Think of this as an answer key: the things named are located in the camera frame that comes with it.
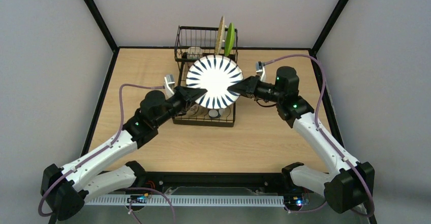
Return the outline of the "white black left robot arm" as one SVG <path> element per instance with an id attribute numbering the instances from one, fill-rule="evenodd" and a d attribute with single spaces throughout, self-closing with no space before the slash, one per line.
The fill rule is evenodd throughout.
<path id="1" fill-rule="evenodd" d="M 119 129 L 105 143 L 61 167 L 51 164 L 44 169 L 39 215 L 48 217 L 49 223 L 67 220 L 98 196 L 143 183 L 146 172 L 137 162 L 108 173 L 102 171 L 151 141 L 161 125 L 190 109 L 206 94 L 205 88 L 177 86 L 166 96 L 152 88 L 130 119 L 125 121 L 121 111 Z"/>

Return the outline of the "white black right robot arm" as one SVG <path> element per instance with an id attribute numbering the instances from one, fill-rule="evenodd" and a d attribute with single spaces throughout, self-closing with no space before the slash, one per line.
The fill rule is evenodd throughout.
<path id="1" fill-rule="evenodd" d="M 290 184 L 304 187 L 324 197 L 329 207 L 344 213 L 364 203 L 373 214 L 375 169 L 350 154 L 318 119 L 317 111 L 299 95 L 299 77 L 292 67 L 280 67 L 274 84 L 250 76 L 228 87 L 229 92 L 251 99 L 274 102 L 279 117 L 298 132 L 325 163 L 327 173 L 294 163 L 283 169 Z"/>

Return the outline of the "woven bamboo plate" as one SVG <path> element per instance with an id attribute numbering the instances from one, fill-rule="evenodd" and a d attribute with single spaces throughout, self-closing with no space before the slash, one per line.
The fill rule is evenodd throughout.
<path id="1" fill-rule="evenodd" d="M 220 19 L 219 28 L 218 28 L 218 32 L 217 32 L 217 38 L 216 38 L 215 47 L 214 47 L 214 54 L 215 55 L 219 55 L 219 53 L 222 49 L 222 45 L 223 45 L 223 41 L 224 41 L 224 35 L 225 35 L 225 17 L 222 16 Z"/>

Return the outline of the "small white patterned bowl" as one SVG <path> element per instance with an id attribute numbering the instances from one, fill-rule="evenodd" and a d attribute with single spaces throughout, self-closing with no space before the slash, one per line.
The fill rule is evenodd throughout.
<path id="1" fill-rule="evenodd" d="M 204 108 L 201 107 L 200 105 L 193 105 L 190 110 L 187 112 L 187 116 L 189 117 L 198 117 L 202 114 L 202 112 L 204 111 Z"/>

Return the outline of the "green plate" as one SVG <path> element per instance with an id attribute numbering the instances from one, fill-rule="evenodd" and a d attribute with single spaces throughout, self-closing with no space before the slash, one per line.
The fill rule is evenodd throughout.
<path id="1" fill-rule="evenodd" d="M 224 56 L 229 56 L 235 43 L 235 27 L 233 23 L 229 24 L 226 36 L 225 36 L 225 49 Z"/>

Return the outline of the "cream ceramic mug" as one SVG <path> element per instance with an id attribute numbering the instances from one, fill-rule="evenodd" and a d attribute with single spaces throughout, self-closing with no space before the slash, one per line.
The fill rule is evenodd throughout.
<path id="1" fill-rule="evenodd" d="M 203 51 L 200 47 L 189 47 L 186 52 L 186 59 L 198 60 L 203 56 Z"/>

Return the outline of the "black wire dish rack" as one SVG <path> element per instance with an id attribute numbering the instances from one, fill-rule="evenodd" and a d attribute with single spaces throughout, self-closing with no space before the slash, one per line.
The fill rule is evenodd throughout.
<path id="1" fill-rule="evenodd" d="M 195 60 L 186 59 L 186 50 L 189 47 L 200 47 L 203 51 L 203 57 L 214 54 L 214 47 L 217 38 L 217 27 L 198 27 L 198 26 L 179 26 L 176 34 L 174 45 L 174 58 L 178 64 L 179 75 L 178 83 L 181 86 L 186 85 L 186 76 L 189 68 Z M 189 117 L 187 113 L 177 116 L 173 119 L 175 124 L 181 125 L 198 125 L 198 126 L 218 126 L 233 127 L 236 116 L 236 104 L 230 105 L 225 109 L 224 114 L 217 119 L 211 119 L 208 116 L 209 109 L 204 108 L 202 114 L 198 117 Z"/>

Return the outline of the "white bowl dark rim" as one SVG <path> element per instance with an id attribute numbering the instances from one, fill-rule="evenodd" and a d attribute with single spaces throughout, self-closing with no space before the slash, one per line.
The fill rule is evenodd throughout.
<path id="1" fill-rule="evenodd" d="M 210 109 L 208 111 L 208 116 L 211 119 L 220 118 L 225 112 L 225 109 Z"/>

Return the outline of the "blue striped white plate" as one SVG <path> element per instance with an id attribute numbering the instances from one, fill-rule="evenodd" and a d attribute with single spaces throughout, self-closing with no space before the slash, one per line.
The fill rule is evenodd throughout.
<path id="1" fill-rule="evenodd" d="M 222 55 L 207 55 L 195 61 L 186 76 L 186 87 L 206 89 L 196 99 L 206 109 L 225 109 L 234 104 L 239 94 L 228 87 L 243 80 L 242 70 L 236 62 Z"/>

